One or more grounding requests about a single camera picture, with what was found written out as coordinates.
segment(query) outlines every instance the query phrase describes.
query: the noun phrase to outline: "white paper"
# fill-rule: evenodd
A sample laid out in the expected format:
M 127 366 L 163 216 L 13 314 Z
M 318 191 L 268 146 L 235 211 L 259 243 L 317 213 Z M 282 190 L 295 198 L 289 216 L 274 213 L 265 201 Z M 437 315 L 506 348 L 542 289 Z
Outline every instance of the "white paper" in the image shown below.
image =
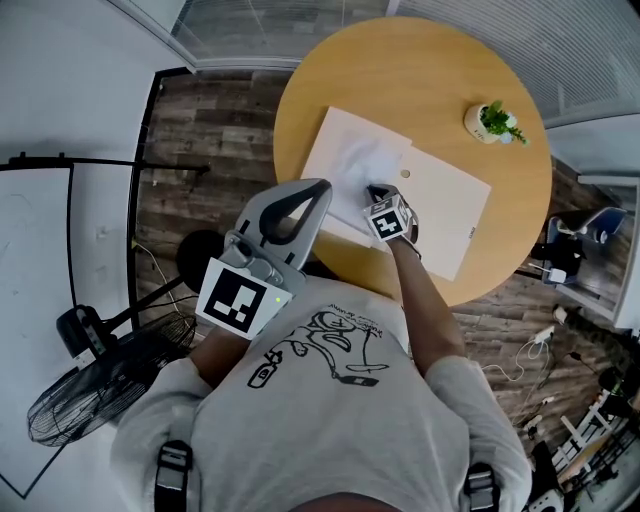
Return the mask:
M 369 238 L 362 213 L 369 205 L 366 187 L 393 181 L 410 145 L 410 139 L 387 128 L 329 107 L 302 178 L 329 180 L 333 186 L 329 215 Z
M 400 171 L 407 169 L 408 178 Z M 330 107 L 302 178 L 325 178 L 333 200 L 322 230 L 365 247 L 389 252 L 367 226 L 366 187 L 395 185 L 418 215 L 416 246 L 422 264 L 453 281 L 480 221 L 491 187 L 451 164 L 411 146 L 387 128 Z M 292 217 L 299 218 L 300 211 Z
M 453 281 L 480 222 L 491 186 L 447 162 L 414 147 L 407 150 L 402 168 L 409 178 L 392 183 L 418 212 L 416 246 L 422 264 Z

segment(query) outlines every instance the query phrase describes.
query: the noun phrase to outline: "power strip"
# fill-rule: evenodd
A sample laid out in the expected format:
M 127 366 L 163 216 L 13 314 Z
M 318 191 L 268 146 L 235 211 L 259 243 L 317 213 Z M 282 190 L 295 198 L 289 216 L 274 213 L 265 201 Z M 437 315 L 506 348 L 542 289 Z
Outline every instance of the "power strip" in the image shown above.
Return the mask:
M 553 335 L 555 333 L 556 330 L 556 326 L 555 325 L 550 325 L 549 327 L 547 327 L 546 329 L 543 329 L 542 331 L 540 331 L 539 333 L 537 333 L 534 337 L 533 337 L 533 342 L 538 345 L 540 343 L 544 343 L 545 341 L 549 341 L 551 340 L 551 338 L 553 338 Z

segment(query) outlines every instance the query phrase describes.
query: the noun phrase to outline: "black buckle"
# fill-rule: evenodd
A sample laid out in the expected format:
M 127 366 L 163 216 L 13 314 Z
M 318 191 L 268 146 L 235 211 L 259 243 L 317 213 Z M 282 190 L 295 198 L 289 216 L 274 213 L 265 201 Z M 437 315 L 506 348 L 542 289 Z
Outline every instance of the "black buckle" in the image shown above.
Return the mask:
M 187 483 L 193 465 L 191 447 L 183 441 L 169 441 L 158 454 L 154 492 L 156 512 L 185 512 Z
M 464 492 L 469 496 L 471 512 L 498 512 L 500 488 L 496 484 L 493 469 L 488 464 L 474 464 L 469 469 Z

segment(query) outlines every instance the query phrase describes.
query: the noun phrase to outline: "black pole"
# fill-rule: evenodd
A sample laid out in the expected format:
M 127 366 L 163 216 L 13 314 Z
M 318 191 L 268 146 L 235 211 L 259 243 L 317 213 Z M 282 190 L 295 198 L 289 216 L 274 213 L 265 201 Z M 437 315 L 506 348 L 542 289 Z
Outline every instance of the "black pole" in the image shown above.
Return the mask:
M 518 274 L 519 276 L 530 277 L 531 279 L 535 279 L 536 281 L 542 281 L 542 274 L 536 274 L 534 272 L 527 272 L 526 270 L 514 270 L 514 274 Z
M 183 282 L 184 282 L 184 279 L 182 277 L 176 277 L 175 279 L 172 279 L 164 286 L 161 286 L 160 288 L 158 288 L 156 291 L 151 292 L 145 298 L 140 299 L 138 302 L 133 304 L 130 308 L 125 309 L 122 313 L 117 314 L 116 316 L 114 316 L 109 320 L 105 320 L 104 326 L 103 326 L 105 331 L 107 333 L 110 333 L 116 327 L 119 327 L 123 323 L 125 323 L 127 320 L 130 320 L 133 317 L 133 315 L 135 315 L 136 313 L 139 313 L 148 305 L 157 301 L 165 293 L 170 292 L 176 286 L 178 286 L 179 284 L 182 284 Z
M 29 169 L 29 168 L 45 168 L 45 167 L 68 167 L 71 164 L 102 164 L 102 165 L 124 165 L 124 166 L 137 166 L 140 169 L 171 169 L 174 171 L 194 171 L 198 174 L 204 174 L 210 170 L 208 165 L 199 166 L 182 166 L 182 165 L 167 165 L 167 164 L 154 164 L 141 160 L 140 162 L 129 162 L 128 160 L 108 160 L 104 158 L 70 158 L 64 156 L 64 153 L 60 153 L 57 157 L 40 157 L 40 156 L 26 156 L 26 154 L 20 153 L 20 156 L 9 159 L 7 165 L 0 165 L 0 171 L 7 169 Z

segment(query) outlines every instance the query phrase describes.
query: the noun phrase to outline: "small white pot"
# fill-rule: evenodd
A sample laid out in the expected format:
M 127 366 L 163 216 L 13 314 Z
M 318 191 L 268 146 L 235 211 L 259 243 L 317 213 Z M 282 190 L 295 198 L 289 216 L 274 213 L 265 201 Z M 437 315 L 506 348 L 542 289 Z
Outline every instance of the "small white pot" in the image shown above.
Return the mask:
M 493 144 L 495 141 L 500 140 L 500 136 L 489 133 L 480 121 L 480 113 L 482 112 L 482 109 L 487 106 L 488 105 L 474 105 L 469 108 L 467 113 L 464 115 L 464 126 L 467 131 L 480 142 Z

